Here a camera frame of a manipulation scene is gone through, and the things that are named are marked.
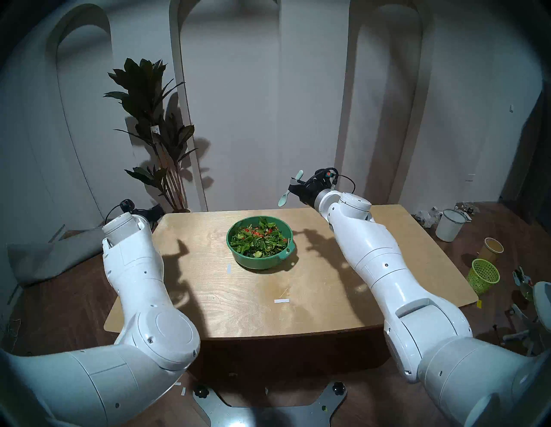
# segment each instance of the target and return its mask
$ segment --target cable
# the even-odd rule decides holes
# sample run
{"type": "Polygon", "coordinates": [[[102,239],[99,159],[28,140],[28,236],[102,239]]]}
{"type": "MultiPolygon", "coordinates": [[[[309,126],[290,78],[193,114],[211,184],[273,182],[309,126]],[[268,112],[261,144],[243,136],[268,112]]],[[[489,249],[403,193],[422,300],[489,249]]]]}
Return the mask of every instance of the cable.
{"type": "Polygon", "coordinates": [[[353,194],[354,191],[356,191],[356,183],[355,183],[354,181],[352,181],[352,179],[349,178],[349,177],[346,176],[346,175],[339,175],[339,176],[341,176],[341,177],[343,177],[343,178],[346,178],[348,181],[350,181],[350,182],[354,185],[354,189],[352,190],[352,194],[353,194]]]}
{"type": "Polygon", "coordinates": [[[118,208],[119,206],[120,206],[120,205],[118,204],[118,205],[115,206],[113,209],[111,209],[107,215],[105,215],[104,225],[107,224],[107,218],[109,217],[109,215],[111,214],[111,212],[113,212],[113,211],[114,211],[116,208],[118,208]]]}
{"type": "Polygon", "coordinates": [[[330,171],[330,170],[335,172],[335,179],[336,179],[339,176],[339,171],[337,169],[335,169],[334,167],[326,167],[325,169],[318,169],[316,171],[316,173],[313,176],[311,176],[310,179],[308,179],[308,181],[306,181],[304,183],[304,185],[308,185],[310,182],[312,182],[318,176],[324,175],[327,171],[330,171]]]}

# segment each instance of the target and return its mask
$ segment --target plywood tabletop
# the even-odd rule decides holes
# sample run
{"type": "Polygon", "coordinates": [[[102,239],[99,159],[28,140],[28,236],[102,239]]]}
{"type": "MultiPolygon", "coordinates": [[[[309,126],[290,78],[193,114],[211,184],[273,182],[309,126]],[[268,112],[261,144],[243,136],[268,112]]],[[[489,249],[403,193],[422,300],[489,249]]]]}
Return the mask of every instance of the plywood tabletop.
{"type": "MultiPolygon", "coordinates": [[[[457,306],[477,301],[459,270],[402,206],[372,206],[371,213],[392,233],[427,291],[457,306]]],[[[323,333],[383,323],[371,292],[312,208],[167,214],[153,243],[163,256],[172,302],[196,325],[201,339],[323,333]],[[281,218],[293,230],[296,251],[278,267],[246,270],[226,245],[229,228],[255,215],[281,218]]],[[[117,298],[104,328],[120,332],[123,323],[117,298]]]]}

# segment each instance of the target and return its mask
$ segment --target spoon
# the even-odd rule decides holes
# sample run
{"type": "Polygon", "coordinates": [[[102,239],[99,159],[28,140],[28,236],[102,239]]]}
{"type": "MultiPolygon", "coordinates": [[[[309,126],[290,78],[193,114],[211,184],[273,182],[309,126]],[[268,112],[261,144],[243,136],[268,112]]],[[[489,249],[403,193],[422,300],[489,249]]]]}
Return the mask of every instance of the spoon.
{"type": "MultiPolygon", "coordinates": [[[[299,170],[299,173],[296,174],[295,179],[296,179],[297,181],[298,181],[299,179],[301,179],[303,173],[304,173],[304,172],[303,172],[302,169],[299,170]]],[[[281,207],[281,206],[283,206],[284,204],[287,203],[287,195],[288,195],[288,194],[289,194],[289,190],[287,190],[287,191],[285,192],[285,194],[283,194],[283,195],[281,196],[281,199],[279,199],[279,202],[277,203],[277,206],[281,207]]]]}

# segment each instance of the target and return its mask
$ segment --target salad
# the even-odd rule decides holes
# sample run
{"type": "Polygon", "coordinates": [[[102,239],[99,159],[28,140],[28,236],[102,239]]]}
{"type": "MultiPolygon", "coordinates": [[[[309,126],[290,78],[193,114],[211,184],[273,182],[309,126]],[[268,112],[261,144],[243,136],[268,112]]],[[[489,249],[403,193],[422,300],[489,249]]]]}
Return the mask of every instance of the salad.
{"type": "Polygon", "coordinates": [[[230,241],[232,249],[246,257],[266,258],[276,255],[287,247],[287,239],[276,227],[276,223],[267,223],[260,218],[257,227],[252,224],[240,227],[230,241]]]}

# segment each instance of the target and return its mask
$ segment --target green mesh basket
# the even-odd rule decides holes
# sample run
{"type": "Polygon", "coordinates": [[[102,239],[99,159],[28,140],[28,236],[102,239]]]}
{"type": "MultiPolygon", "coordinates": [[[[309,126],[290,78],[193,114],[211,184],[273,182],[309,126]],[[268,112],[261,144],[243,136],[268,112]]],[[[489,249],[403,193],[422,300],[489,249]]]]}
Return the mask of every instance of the green mesh basket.
{"type": "Polygon", "coordinates": [[[482,295],[490,286],[499,282],[499,271],[492,263],[477,258],[472,263],[471,271],[467,276],[467,282],[471,285],[471,288],[477,293],[482,295]]]}

